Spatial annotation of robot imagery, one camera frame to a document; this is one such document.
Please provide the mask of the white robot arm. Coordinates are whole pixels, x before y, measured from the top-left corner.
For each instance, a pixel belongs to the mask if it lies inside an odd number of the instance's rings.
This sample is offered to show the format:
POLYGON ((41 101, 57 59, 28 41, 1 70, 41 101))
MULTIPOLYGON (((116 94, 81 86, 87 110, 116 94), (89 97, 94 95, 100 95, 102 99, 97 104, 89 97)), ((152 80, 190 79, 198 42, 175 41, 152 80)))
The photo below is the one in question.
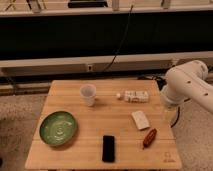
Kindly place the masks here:
POLYGON ((166 113, 176 110, 176 120, 169 120, 171 127, 177 124, 180 117, 179 105, 186 98, 194 100, 213 114, 213 86, 205 81, 207 76, 208 67, 200 60, 177 65, 166 72, 166 84, 160 91, 160 98, 166 113))

